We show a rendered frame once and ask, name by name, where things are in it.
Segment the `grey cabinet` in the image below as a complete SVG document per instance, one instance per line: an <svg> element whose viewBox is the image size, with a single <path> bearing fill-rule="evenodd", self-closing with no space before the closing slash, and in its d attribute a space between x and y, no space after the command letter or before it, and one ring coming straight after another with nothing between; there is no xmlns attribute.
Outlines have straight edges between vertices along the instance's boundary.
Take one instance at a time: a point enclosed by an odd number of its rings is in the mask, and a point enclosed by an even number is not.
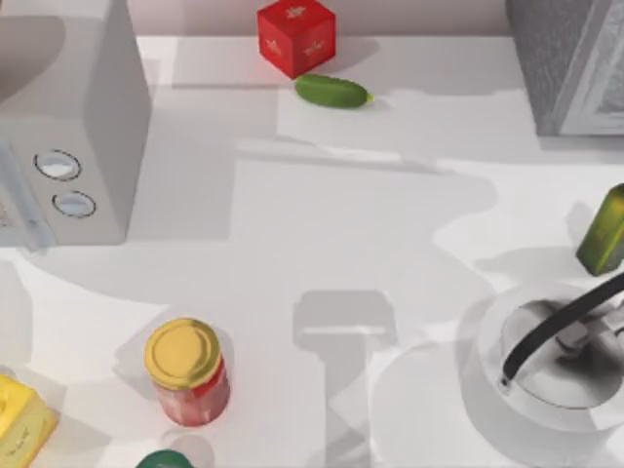
<svg viewBox="0 0 624 468"><path fill-rule="evenodd" d="M541 137L624 137L624 0L506 0Z"/></svg>

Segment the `small microwave knob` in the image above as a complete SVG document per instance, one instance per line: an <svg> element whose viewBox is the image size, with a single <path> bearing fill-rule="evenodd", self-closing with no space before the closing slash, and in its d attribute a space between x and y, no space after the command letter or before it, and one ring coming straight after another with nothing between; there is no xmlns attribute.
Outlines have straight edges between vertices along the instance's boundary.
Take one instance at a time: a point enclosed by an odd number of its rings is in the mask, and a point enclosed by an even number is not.
<svg viewBox="0 0 624 468"><path fill-rule="evenodd" d="M97 209L93 198L80 191L57 194L52 198L52 203L59 213L74 218L89 217Z"/></svg>

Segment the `olive green bottle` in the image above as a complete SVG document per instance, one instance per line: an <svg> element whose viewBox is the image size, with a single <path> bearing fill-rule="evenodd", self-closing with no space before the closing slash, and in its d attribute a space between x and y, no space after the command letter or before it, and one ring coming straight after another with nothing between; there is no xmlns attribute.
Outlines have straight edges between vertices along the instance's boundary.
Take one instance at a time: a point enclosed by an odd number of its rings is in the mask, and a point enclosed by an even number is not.
<svg viewBox="0 0 624 468"><path fill-rule="evenodd" d="M605 195L576 258L593 276L612 272L624 261L624 182Z"/></svg>

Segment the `dark green round object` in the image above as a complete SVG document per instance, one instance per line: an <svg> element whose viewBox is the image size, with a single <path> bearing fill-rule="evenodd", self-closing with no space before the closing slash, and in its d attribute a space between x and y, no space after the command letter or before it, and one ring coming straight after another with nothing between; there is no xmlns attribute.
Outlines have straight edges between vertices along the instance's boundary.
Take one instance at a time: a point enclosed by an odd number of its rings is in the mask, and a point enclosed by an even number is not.
<svg viewBox="0 0 624 468"><path fill-rule="evenodd" d="M183 453L173 449L161 449L147 454L135 468L194 468L194 466Z"/></svg>

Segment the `red cube box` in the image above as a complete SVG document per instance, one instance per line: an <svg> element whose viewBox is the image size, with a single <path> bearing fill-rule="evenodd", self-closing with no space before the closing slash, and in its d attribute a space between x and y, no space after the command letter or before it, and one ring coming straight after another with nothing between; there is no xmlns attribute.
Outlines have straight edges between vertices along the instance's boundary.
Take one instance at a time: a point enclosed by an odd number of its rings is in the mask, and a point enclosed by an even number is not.
<svg viewBox="0 0 624 468"><path fill-rule="evenodd" d="M256 13L260 54L289 78L336 52L336 15L318 0L277 0Z"/></svg>

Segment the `green cucumber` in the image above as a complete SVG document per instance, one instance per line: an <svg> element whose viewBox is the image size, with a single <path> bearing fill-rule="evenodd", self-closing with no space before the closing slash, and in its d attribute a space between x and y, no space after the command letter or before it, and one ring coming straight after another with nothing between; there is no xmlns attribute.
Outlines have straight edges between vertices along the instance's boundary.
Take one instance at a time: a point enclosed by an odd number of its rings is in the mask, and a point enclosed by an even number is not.
<svg viewBox="0 0 624 468"><path fill-rule="evenodd" d="M303 100L329 108L355 109L373 101L360 84L320 74L300 75L294 80L294 89Z"/></svg>

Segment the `large microwave knob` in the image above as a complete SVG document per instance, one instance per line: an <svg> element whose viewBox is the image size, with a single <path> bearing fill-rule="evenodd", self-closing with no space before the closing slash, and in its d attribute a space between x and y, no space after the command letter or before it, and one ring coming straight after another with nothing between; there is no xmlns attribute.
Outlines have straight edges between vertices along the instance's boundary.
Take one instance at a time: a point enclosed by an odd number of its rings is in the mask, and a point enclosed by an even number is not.
<svg viewBox="0 0 624 468"><path fill-rule="evenodd" d="M33 163L43 176L53 180L72 180L82 172L80 162L70 153L59 149L36 154Z"/></svg>

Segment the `red jar with yellow lid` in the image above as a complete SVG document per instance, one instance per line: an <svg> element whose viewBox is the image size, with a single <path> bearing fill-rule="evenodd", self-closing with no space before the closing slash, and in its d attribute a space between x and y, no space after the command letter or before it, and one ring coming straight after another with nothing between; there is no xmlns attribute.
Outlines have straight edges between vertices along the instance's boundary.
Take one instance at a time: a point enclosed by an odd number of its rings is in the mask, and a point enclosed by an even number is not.
<svg viewBox="0 0 624 468"><path fill-rule="evenodd" d="M209 325L191 318L166 322L148 337L143 361L162 410L174 423L204 426L225 410L227 366Z"/></svg>

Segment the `yellow box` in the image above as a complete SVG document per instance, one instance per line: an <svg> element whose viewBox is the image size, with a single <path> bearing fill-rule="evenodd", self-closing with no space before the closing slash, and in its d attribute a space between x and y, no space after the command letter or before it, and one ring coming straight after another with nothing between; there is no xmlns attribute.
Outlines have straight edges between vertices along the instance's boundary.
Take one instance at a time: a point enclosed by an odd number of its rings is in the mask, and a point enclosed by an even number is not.
<svg viewBox="0 0 624 468"><path fill-rule="evenodd" d="M0 374L0 468L30 468L58 422L34 389Z"/></svg>

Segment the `pale microwave oven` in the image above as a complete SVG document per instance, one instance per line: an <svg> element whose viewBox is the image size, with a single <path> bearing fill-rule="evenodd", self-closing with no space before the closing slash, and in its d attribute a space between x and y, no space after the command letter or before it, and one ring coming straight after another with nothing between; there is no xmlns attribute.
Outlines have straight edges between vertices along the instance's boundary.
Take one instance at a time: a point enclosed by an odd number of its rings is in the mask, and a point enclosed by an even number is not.
<svg viewBox="0 0 624 468"><path fill-rule="evenodd" d="M0 248L124 242L151 109L127 0L0 0ZM42 175L33 158L52 149L81 174ZM59 213L69 191L96 212Z"/></svg>

